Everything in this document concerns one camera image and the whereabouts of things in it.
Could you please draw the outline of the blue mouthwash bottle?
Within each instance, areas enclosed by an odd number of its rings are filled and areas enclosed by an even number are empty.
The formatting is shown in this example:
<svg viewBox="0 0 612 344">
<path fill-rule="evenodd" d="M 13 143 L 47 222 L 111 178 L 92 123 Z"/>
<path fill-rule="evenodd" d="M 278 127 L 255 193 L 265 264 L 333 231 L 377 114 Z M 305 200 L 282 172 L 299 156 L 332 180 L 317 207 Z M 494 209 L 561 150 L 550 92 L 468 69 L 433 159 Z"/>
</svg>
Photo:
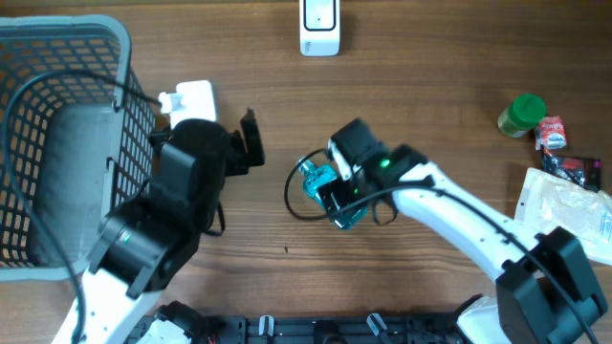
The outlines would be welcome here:
<svg viewBox="0 0 612 344">
<path fill-rule="evenodd" d="M 343 183 L 338 172 L 330 164 L 316 165 L 311 160 L 305 160 L 298 171 L 304 178 L 302 184 L 304 192 L 327 214 L 334 213 L 357 199 L 355 190 Z M 351 229 L 367 214 L 367 211 L 366 205 L 354 207 L 333 216 L 330 221 L 339 229 Z"/>
</svg>

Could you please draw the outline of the beige plastic pouch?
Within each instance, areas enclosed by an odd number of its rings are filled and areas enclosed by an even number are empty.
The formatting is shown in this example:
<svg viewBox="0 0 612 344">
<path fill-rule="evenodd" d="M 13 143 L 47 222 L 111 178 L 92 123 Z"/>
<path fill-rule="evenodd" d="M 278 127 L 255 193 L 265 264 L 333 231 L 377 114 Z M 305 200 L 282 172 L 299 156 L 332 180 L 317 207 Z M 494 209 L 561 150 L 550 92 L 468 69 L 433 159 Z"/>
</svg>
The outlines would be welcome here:
<svg viewBox="0 0 612 344">
<path fill-rule="evenodd" d="M 545 233 L 562 227 L 575 235 L 587 257 L 611 264 L 611 196 L 529 168 L 514 218 Z"/>
</svg>

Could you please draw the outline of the green lid jar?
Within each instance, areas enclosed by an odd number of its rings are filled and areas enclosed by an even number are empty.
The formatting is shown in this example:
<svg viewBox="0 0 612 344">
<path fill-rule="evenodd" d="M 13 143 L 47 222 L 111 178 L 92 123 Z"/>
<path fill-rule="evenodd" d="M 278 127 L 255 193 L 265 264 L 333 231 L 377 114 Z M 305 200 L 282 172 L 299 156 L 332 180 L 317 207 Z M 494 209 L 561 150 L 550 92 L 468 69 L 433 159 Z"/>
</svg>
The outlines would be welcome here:
<svg viewBox="0 0 612 344">
<path fill-rule="evenodd" d="M 533 130 L 547 114 L 544 100 L 534 94 L 518 96 L 498 117 L 500 132 L 510 138 L 520 138 Z"/>
</svg>

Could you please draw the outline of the red tissue pack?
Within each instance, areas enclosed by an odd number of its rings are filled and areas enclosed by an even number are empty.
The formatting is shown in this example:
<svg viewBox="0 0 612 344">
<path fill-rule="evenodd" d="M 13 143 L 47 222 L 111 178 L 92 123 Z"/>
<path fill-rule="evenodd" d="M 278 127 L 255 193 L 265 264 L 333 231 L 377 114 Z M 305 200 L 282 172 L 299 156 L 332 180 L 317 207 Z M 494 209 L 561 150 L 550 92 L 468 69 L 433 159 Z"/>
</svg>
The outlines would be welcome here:
<svg viewBox="0 0 612 344">
<path fill-rule="evenodd" d="M 561 118 L 543 118 L 535 128 L 535 149 L 561 149 L 566 146 L 565 126 Z"/>
</svg>

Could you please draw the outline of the black red packaged item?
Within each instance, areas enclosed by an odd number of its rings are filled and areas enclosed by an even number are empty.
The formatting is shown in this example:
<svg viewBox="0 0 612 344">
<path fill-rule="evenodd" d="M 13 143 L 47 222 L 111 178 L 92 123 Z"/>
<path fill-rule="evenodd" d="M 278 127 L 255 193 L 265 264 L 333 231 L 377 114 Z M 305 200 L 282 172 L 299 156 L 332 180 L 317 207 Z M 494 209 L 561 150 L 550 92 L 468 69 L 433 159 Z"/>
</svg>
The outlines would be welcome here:
<svg viewBox="0 0 612 344">
<path fill-rule="evenodd" d="M 546 148 L 540 150 L 542 170 L 586 190 L 601 190 L 602 162 L 599 159 L 555 155 Z"/>
</svg>

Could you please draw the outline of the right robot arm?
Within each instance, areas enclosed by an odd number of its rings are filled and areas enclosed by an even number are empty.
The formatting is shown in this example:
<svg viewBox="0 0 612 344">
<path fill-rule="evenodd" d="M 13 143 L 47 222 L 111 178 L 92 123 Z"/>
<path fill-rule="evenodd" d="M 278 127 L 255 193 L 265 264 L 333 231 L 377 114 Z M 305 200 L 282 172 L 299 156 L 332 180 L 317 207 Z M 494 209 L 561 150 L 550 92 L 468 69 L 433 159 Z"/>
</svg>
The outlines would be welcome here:
<svg viewBox="0 0 612 344">
<path fill-rule="evenodd" d="M 459 312 L 471 343 L 574 343 L 597 339 L 608 304 L 579 239 L 557 227 L 529 228 L 453 182 L 424 154 L 387 147 L 356 118 L 327 143 L 329 158 L 355 204 L 383 201 L 433 229 L 495 285 Z"/>
</svg>

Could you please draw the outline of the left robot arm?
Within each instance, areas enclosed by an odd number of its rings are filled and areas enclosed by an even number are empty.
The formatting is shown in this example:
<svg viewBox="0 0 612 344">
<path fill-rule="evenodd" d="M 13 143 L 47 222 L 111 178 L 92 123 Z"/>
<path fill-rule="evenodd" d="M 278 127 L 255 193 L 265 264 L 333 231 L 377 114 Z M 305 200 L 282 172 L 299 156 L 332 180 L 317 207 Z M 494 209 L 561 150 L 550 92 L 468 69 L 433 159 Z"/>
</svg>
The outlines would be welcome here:
<svg viewBox="0 0 612 344">
<path fill-rule="evenodd" d="M 203 235 L 223 222 L 220 195 L 228 177 L 265 162 L 256 117 L 247 110 L 228 131 L 202 117 L 171 118 L 149 136 L 159 166 L 99 223 L 80 296 L 56 343 L 121 343 L 156 305 Z"/>
</svg>

